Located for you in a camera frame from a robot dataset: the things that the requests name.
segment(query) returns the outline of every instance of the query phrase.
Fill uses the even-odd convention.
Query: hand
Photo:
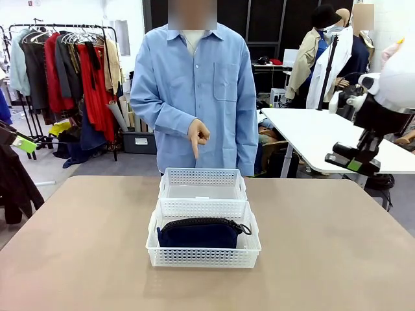
[[[343,78],[336,78],[336,86],[339,87],[348,87],[350,85],[350,82]]]
[[[205,145],[210,139],[210,132],[205,124],[199,119],[195,119],[189,126],[187,137],[192,143],[195,159],[199,158],[198,144]]]

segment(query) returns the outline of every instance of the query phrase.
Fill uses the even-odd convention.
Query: white plastic basket
[[[247,200],[239,170],[167,168],[159,198]]]
[[[194,217],[217,217],[234,220],[252,230],[252,235],[238,236],[236,249],[224,248],[161,248],[157,227]],[[197,268],[253,268],[261,243],[258,225],[248,202],[232,200],[164,200],[157,203],[148,226],[146,247],[153,266]]]

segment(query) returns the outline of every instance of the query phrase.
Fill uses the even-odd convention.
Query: red garment
[[[113,100],[113,95],[105,88],[104,77],[104,49],[95,47],[101,68],[95,70],[89,58],[85,45],[78,45],[80,55],[80,66],[82,74],[82,85],[84,86],[85,105],[88,119],[97,131],[104,132],[107,141],[115,141],[113,115],[107,104]]]
[[[54,56],[58,37],[59,33],[55,33],[45,42],[46,80],[47,92],[49,94],[49,107],[51,107],[53,112],[57,113],[63,110],[72,109],[74,106],[72,98],[62,97],[62,90],[59,84],[58,71],[56,70]]]
[[[276,60],[275,58],[271,58],[270,61],[275,66],[281,66],[283,64],[281,60]]]

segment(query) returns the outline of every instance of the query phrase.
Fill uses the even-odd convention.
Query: zipper
[[[165,225],[164,228],[161,230],[161,232],[164,233],[165,231],[170,230],[172,228],[188,227],[192,225],[228,225],[234,228],[234,230],[236,230],[238,235],[240,235],[242,232],[247,235],[252,235],[251,230],[243,224],[238,225],[233,220],[227,220],[225,218],[214,218],[214,217],[188,218],[188,219],[175,220]]]

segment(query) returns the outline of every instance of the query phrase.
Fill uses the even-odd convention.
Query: storage bin
[[[252,235],[238,236],[236,249],[161,248],[157,227],[171,221],[217,217],[234,220],[252,230]],[[148,226],[146,247],[153,266],[198,268],[253,268],[261,251],[259,230],[248,202],[236,200],[170,200],[160,199]]]
[[[123,138],[127,154],[157,154],[153,133],[124,132]]]
[[[247,200],[239,170],[167,168],[159,198]]]

